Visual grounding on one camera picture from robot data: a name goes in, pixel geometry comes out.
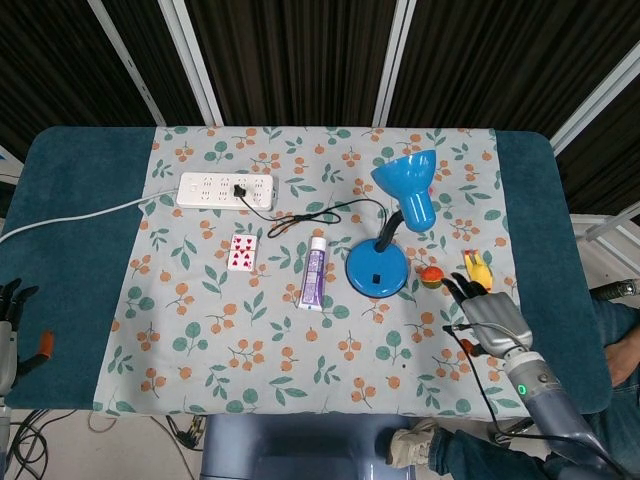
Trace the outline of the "person's bare hand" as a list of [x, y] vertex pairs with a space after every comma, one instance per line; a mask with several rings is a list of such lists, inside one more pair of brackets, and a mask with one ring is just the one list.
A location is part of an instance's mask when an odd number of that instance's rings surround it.
[[607, 345], [605, 356], [612, 386], [617, 387], [624, 383], [639, 365], [639, 331], [629, 332], [618, 342]]

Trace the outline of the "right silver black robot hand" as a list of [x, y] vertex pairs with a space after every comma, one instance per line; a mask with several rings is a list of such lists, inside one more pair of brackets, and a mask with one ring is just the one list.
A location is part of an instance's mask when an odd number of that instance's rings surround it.
[[490, 293], [479, 282], [469, 281], [459, 273], [453, 273], [452, 278], [444, 278], [442, 282], [467, 321], [451, 330], [470, 328], [482, 351], [496, 358], [505, 359], [513, 352], [531, 349], [532, 331], [506, 293]]

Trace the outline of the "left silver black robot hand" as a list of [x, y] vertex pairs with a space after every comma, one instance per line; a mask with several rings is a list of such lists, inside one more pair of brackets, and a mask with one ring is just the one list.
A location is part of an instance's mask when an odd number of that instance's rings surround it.
[[54, 333], [47, 330], [41, 335], [38, 351], [26, 360], [19, 359], [18, 333], [24, 304], [39, 290], [38, 286], [19, 290], [21, 282], [15, 278], [1, 286], [1, 399], [8, 396], [19, 378], [43, 365], [54, 352]]

